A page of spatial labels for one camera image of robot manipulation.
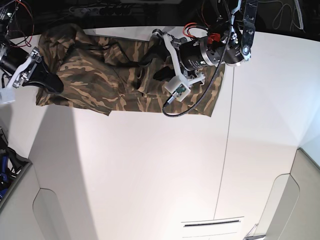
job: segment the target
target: red wire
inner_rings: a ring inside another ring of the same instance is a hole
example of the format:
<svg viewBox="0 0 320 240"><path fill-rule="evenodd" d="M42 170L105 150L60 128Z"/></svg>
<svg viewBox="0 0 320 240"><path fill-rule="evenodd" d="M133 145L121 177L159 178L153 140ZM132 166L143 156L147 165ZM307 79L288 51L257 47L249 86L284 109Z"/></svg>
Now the red wire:
<svg viewBox="0 0 320 240"><path fill-rule="evenodd" d="M19 3L19 4L21 4L22 6L24 6L24 8L26 9L26 11L28 12L28 14L30 15L30 17L31 17L31 20L32 20L32 22L34 21L34 17L32 16L32 14L31 14L31 12L29 11L29 9L27 8L27 6L23 3L23 2L21 2L21 1L19 1L19 0L15 0L17 3ZM31 38L30 38L30 40L25 44L25 45L22 45L22 46L12 46L13 48L21 48L21 47L26 47L26 46L28 46L29 44L30 44L30 42L31 42L31 40L32 40L32 35L34 34L34 32L35 32L35 24L32 24L32 34L31 34Z"/></svg>
<svg viewBox="0 0 320 240"><path fill-rule="evenodd" d="M187 28L187 33L189 34L189 35L191 35L191 33L190 33L190 29L196 29L197 28L197 26L196 25L191 25L191 26L188 26L188 28Z"/></svg>
<svg viewBox="0 0 320 240"><path fill-rule="evenodd" d="M189 29L187 30L187 34L186 34L186 29L191 28L191 27L193 27L193 25L196 25L196 24L197 24L196 22L190 22L187 25L185 25L183 28L183 31L182 31L183 35L185 35L186 37L189 37L189 38L196 38L195 36L190 34Z"/></svg>

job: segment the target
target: air vent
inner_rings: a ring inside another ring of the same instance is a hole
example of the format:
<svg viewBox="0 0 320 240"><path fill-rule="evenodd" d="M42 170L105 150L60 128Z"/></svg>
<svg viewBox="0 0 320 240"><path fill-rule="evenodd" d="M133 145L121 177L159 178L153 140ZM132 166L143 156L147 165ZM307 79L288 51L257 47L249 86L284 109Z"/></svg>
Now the air vent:
<svg viewBox="0 0 320 240"><path fill-rule="evenodd" d="M243 220L243 217L237 217L212 221L183 222L182 237L195 238L236 234L240 231Z"/></svg>

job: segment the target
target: black cable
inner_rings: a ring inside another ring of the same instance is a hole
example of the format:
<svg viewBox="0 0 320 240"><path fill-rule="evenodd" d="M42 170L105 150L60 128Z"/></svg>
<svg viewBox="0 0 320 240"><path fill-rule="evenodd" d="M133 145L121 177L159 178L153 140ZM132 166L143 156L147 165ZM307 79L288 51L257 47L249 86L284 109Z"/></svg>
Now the black cable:
<svg viewBox="0 0 320 240"><path fill-rule="evenodd" d="M5 135L5 132L4 132L3 128L2 128L2 126L0 126L0 130L1 130L2 135L3 135L3 137L4 137L5 141L6 141L6 144L8 145L9 142L8 142L8 140L7 140L7 137L6 137L6 135Z"/></svg>
<svg viewBox="0 0 320 240"><path fill-rule="evenodd" d="M1 84L2 84L2 88L4 89L6 87L6 84L5 84L5 76L8 78L9 76L4 72L2 74L2 77L1 77Z"/></svg>
<svg viewBox="0 0 320 240"><path fill-rule="evenodd" d="M34 21L34 15L32 13L32 8L30 7L30 5L26 1L21 1L21 2L27 5L28 10L31 13L31 24L32 24L32 26L34 26L35 25L35 21ZM15 44L15 46L18 46L18 45L20 45L20 44L22 44L24 42L26 47L30 48L32 45L27 42L27 39L30 38L31 36L26 37L25 33L20 28L18 28L18 29L22 32L24 40L18 42L17 44Z"/></svg>
<svg viewBox="0 0 320 240"><path fill-rule="evenodd" d="M15 14L16 14L16 12L17 12L17 10L18 10L18 4L17 4L17 2L15 1L15 6L14 6L14 11L13 11L13 13L11 14L11 16L10 16L10 19L9 19L9 21L8 21L8 23L7 23L7 25L6 25L6 32L5 32L5 37L7 37L8 36L8 34L9 34L9 26L10 26L10 24L12 23L12 21L13 21L13 19L14 19L14 16L15 16Z"/></svg>
<svg viewBox="0 0 320 240"><path fill-rule="evenodd" d="M196 14L198 15L198 18L200 19L200 21L203 23L203 25L206 25L204 20L202 19L202 17L200 16L198 10L196 11Z"/></svg>
<svg viewBox="0 0 320 240"><path fill-rule="evenodd" d="M14 46L17 46L17 45L19 45L19 44L21 44L21 43L25 43L26 45L27 45L27 47L31 47L31 44L29 43L28 44L28 42L27 42L27 37L26 37L26 35L25 35L25 33L21 30L21 28L20 28L20 26L19 26L19 24L18 24L18 19L17 19L17 14L14 12L13 13L14 14L14 21L15 21L15 26L16 26L16 28L17 28L17 31L18 32L20 32L20 33L22 33L22 35L23 35L23 38L24 38L24 40L23 41L21 41L20 43L18 43L18 44L14 44Z"/></svg>
<svg viewBox="0 0 320 240"><path fill-rule="evenodd" d="M1 10L1 9L3 9L3 8L5 8L6 6L8 6L8 5L10 5L10 4L12 4L12 3L14 3L15 1L16 1L16 0L11 0L10 2L6 3L5 5L0 6L0 10Z"/></svg>
<svg viewBox="0 0 320 240"><path fill-rule="evenodd" d="M70 14L68 14L68 15L62 16L62 17L60 17L60 18L58 18L58 19L56 19L56 20L48 23L48 24L45 26L45 29L47 29L47 28L49 27L49 25L51 25L51 24L53 24L53 23L55 23L55 22L57 22L57 21L60 21L60 20L62 20L62 19L65 19L65 18L67 18L67 17L69 17L69 16L71 16L71 15L74 15L74 14L75 14L75 13L72 12L72 13L70 13Z"/></svg>
<svg viewBox="0 0 320 240"><path fill-rule="evenodd" d="M118 41L106 44L106 45L91 45L91 44L83 44L83 43L78 43L78 44L74 44L73 47L74 48L78 48L78 49L82 49L82 50L91 50L91 51L105 51L108 48L112 47L116 45L120 52L122 53L122 55L124 56L124 58L127 60L126 63L119 63L117 65L112 65L110 63L105 63L106 65L108 65L109 67L114 67L114 68L139 68L141 66L141 64L138 61L132 61L130 60L130 58L128 57L128 55L126 54L126 52L123 50L123 48L121 47L120 43Z"/></svg>
<svg viewBox="0 0 320 240"><path fill-rule="evenodd" d="M215 72L214 72L214 75L208 85L208 87L206 88L206 90L204 91L203 95L200 97L200 99L192 106L190 107L188 110L180 113L180 114L175 114L175 115L171 115L171 114L168 114L166 113L165 111L165 108L169 105L168 103L168 100L171 99L171 97L168 98L168 100L164 103L163 107L162 107L162 112L164 115L166 115L167 117L170 117L170 118L177 118L177 117L181 117L185 114L188 114L189 112L191 112L192 110L194 110L198 105L199 103L201 103L201 101L205 98L205 96L207 95L209 89L212 87L212 85L214 84L215 80L216 80L216 77L219 73L219 70L220 70L220 67L222 65L222 62L225 58L225 54L227 52L227 47L229 45L229 42L230 42L230 38L231 38L231 34L232 34L232 20L231 20L231 13L230 13L230 10L229 10L229 7L228 7L228 3L226 2L226 0L223 0L223 3L224 3L224 7L225 7L225 10L226 10L226 13L228 15L228 22L229 22L229 33L228 33L228 37L226 39L226 43L225 43L225 46L224 46L224 49L223 49L223 52L222 52L222 55L221 55L221 58L219 60L219 63L215 69Z"/></svg>

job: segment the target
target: white surface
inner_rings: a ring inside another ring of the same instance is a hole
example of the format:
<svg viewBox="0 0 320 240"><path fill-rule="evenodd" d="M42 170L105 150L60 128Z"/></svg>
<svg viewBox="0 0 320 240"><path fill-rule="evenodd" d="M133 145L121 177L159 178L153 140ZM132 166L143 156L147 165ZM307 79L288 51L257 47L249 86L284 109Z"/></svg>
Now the white surface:
<svg viewBox="0 0 320 240"><path fill-rule="evenodd" d="M320 42L257 32L235 68L230 131L215 219L257 224L274 180L291 170L320 104Z"/></svg>
<svg viewBox="0 0 320 240"><path fill-rule="evenodd" d="M31 166L1 209L2 240L45 240L33 212L39 189L35 169Z"/></svg>

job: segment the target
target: camouflage garment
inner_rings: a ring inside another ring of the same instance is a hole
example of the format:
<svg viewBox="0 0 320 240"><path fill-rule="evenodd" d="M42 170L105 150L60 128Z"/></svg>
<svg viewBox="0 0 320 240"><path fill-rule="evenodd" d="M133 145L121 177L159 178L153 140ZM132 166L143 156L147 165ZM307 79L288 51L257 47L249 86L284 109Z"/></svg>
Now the camouflage garment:
<svg viewBox="0 0 320 240"><path fill-rule="evenodd" d="M161 113L170 93L164 88L166 81L157 81L153 76L165 66L173 69L170 57L166 62L155 58L144 67L114 67L128 62L120 48L131 61L138 62L153 44L153 40L147 42L86 35L75 24L48 30L40 37L40 54L49 69L62 80L64 91L53 95L40 89L36 104L90 109L107 116L111 111ZM205 85L195 84L183 102L174 101L166 108L167 113L178 114L191 107L202 96L215 69L204 69ZM190 114L212 115L224 71L223 65L206 97Z"/></svg>

